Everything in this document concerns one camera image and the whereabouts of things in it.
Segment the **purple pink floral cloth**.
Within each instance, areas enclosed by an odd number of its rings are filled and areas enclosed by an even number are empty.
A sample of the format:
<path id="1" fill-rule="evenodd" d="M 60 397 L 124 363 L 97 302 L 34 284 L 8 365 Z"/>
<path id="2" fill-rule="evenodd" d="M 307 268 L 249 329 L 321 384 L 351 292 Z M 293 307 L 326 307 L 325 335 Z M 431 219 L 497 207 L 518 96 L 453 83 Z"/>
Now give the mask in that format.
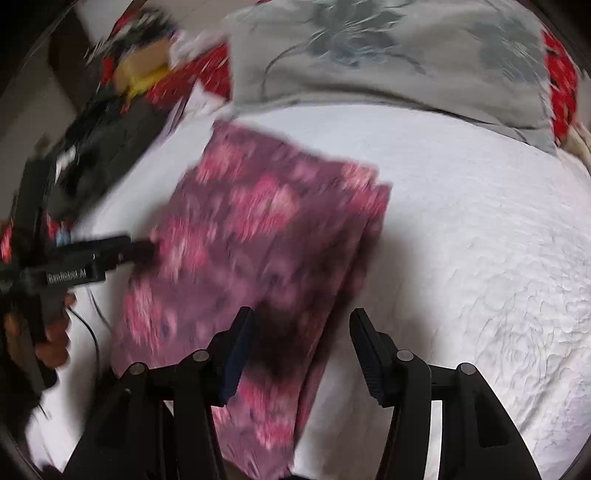
<path id="1" fill-rule="evenodd" d="M 252 308 L 249 361 L 213 419 L 223 457 L 245 475 L 287 475 L 325 347 L 363 287 L 390 194 L 374 167 L 215 122 L 151 230 L 155 263 L 130 278 L 113 370 L 177 363 Z"/>

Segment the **dark green jacket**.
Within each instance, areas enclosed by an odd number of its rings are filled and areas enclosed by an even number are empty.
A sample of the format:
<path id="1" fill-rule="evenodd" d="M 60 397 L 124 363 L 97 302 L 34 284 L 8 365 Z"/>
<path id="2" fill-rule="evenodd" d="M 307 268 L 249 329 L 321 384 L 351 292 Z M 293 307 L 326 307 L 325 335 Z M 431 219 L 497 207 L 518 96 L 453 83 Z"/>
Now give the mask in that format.
<path id="1" fill-rule="evenodd" d="M 76 117 L 50 150 L 55 182 L 47 215 L 73 224 L 135 165 L 168 121 L 169 107 L 140 96 L 102 92 Z"/>

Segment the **white quilted bedspread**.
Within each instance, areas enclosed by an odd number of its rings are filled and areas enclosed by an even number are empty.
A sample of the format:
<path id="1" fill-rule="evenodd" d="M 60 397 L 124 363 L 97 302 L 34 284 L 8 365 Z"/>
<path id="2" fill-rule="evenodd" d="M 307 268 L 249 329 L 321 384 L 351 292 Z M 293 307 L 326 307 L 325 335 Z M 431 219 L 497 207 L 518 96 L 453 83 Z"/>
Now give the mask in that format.
<path id="1" fill-rule="evenodd" d="M 75 235 L 145 236 L 211 138 L 189 120 L 146 152 Z M 295 106 L 240 122 L 308 150 L 368 162 L 392 184 L 381 245 L 353 303 L 426 362 L 475 364 L 520 429 L 543 479 L 590 435 L 590 177 L 578 158 L 439 114 L 370 105 Z M 294 474 L 373 479 L 390 417 L 370 398 L 339 327 Z M 70 362 L 27 435 L 63 469 L 93 390 L 95 348 L 73 319 Z"/>

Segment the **red patterned blanket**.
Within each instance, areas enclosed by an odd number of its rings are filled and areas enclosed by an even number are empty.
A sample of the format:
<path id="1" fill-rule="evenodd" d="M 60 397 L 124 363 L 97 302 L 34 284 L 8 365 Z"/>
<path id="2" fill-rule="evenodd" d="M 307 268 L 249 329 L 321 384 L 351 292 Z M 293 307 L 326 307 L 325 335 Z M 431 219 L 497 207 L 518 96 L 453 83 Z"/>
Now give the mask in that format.
<path id="1" fill-rule="evenodd" d="M 561 41 L 543 23 L 542 26 L 556 147 L 567 138 L 576 116 L 579 73 Z M 221 30 L 204 31 L 192 37 L 179 30 L 159 8 L 145 7 L 122 16 L 110 35 L 97 46 L 102 82 L 113 80 L 115 69 L 126 55 L 163 38 L 170 40 L 170 72 L 145 92 L 152 103 L 173 105 L 195 83 L 200 83 L 208 92 L 235 105 L 232 100 L 228 33 L 224 26 Z"/>

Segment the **grey floral pillow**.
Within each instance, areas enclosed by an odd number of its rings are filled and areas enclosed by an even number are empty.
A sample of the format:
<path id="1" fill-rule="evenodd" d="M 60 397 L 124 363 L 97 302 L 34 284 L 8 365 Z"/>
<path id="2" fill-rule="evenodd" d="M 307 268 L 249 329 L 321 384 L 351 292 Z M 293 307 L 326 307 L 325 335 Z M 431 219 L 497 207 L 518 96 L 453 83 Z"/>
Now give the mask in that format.
<path id="1" fill-rule="evenodd" d="M 224 19 L 232 100 L 391 103 L 556 150 L 543 26 L 515 1 L 270 1 Z"/>

